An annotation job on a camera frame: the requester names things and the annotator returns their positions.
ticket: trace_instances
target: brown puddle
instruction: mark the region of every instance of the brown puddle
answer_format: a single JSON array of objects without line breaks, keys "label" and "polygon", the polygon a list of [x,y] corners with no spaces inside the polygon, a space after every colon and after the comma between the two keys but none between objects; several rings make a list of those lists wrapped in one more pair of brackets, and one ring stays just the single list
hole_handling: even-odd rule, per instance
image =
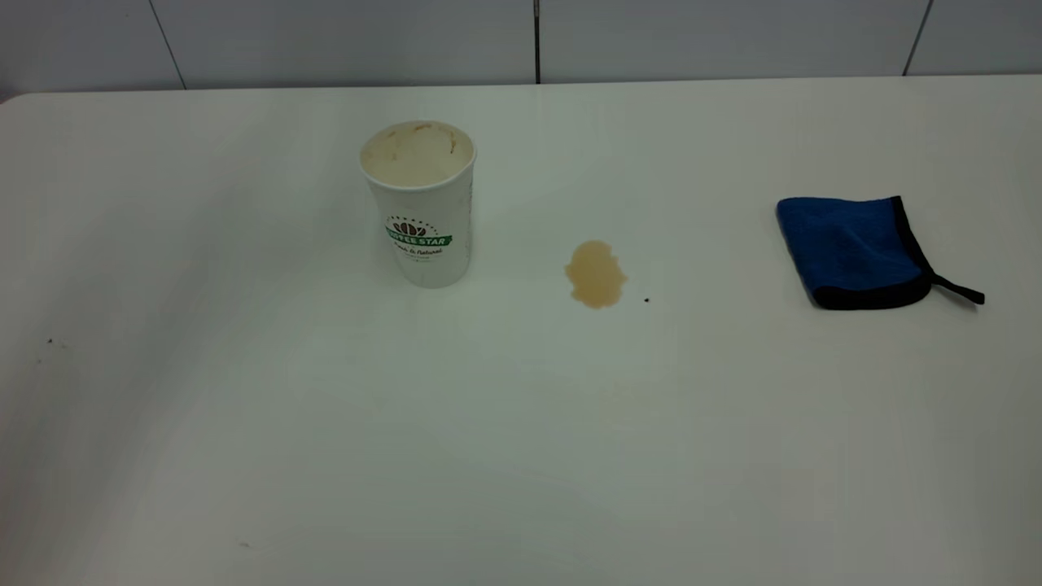
[{"label": "brown puddle", "polygon": [[565,274],[574,287],[572,297],[595,310],[617,303],[622,297],[622,284],[629,278],[622,274],[612,247],[599,240],[579,244]]}]

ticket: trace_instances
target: coffee bean logo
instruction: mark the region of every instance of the coffee bean logo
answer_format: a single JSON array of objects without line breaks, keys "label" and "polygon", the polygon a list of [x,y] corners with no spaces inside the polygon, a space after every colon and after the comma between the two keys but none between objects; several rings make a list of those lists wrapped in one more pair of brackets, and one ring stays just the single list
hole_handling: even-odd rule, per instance
[{"label": "coffee bean logo", "polygon": [[410,224],[410,223],[406,223],[406,222],[402,222],[400,224],[392,223],[391,225],[394,226],[394,229],[398,230],[399,233],[401,233],[401,234],[403,234],[405,236],[426,236],[427,235],[427,228],[422,228],[422,227],[418,228],[418,227],[414,226],[413,224]]}]

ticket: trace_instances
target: white table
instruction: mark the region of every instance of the white table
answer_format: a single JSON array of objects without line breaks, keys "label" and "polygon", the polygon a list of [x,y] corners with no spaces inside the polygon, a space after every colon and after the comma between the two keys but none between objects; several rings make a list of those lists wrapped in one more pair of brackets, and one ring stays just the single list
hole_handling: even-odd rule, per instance
[{"label": "white table", "polygon": [[[443,290],[355,164],[411,118]],[[775,202],[895,194],[987,306],[812,307]],[[1036,586],[1040,228],[1039,76],[17,98],[0,584]]]}]

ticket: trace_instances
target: black strap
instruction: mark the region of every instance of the black strap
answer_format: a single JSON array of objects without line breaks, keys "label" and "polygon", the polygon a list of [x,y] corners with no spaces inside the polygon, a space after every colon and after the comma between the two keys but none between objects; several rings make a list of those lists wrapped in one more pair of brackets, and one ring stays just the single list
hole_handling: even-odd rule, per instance
[{"label": "black strap", "polygon": [[904,202],[901,201],[901,196],[895,195],[890,198],[890,201],[894,205],[894,220],[897,223],[897,236],[900,237],[901,243],[904,244],[904,250],[907,250],[909,255],[912,257],[912,261],[920,269],[922,269],[923,273],[929,276],[929,282],[934,285],[940,285],[952,293],[958,293],[978,306],[983,306],[984,293],[974,291],[968,287],[956,285],[954,283],[951,283],[934,272],[934,268],[929,266],[925,254],[922,253],[922,248],[919,247],[919,242],[916,241],[915,235],[912,234],[912,226],[909,225],[909,217],[908,214],[904,213]]},{"label": "black strap", "polygon": [[981,293],[979,291],[974,291],[969,287],[956,285],[954,283],[951,283],[950,280],[944,278],[943,276],[937,273],[933,273],[931,275],[931,282],[934,285],[940,285],[941,287],[947,289],[948,291],[951,291],[952,293],[958,293],[978,306],[984,304],[984,293]]}]

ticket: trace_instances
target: cup logo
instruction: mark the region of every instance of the cup logo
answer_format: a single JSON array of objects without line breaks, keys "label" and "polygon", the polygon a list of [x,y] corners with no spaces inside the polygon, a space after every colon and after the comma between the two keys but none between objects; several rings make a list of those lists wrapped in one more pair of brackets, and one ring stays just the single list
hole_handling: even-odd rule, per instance
[{"label": "cup logo", "polygon": [[427,228],[424,228],[424,227],[419,227],[418,228],[418,227],[414,226],[413,224],[407,224],[405,222],[402,222],[400,224],[392,224],[392,225],[394,226],[394,229],[398,230],[399,233],[401,233],[401,234],[403,234],[405,236],[427,236]]},{"label": "cup logo", "polygon": [[435,226],[416,218],[391,216],[383,227],[398,250],[410,258],[437,257],[452,242],[451,235],[441,234]]}]

